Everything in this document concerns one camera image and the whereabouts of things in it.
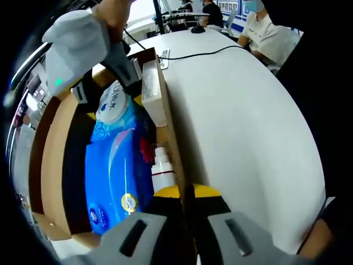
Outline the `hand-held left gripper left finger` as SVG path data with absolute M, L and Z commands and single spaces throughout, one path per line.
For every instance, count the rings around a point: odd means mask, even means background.
M 62 264 L 196 264 L 179 188 L 159 190 L 144 211 L 107 231 L 98 247 Z

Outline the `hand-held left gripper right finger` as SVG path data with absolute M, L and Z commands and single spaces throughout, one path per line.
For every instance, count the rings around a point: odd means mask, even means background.
M 269 232 L 231 211 L 214 188 L 194 184 L 192 193 L 194 238 L 202 264 L 313 264 L 276 247 Z

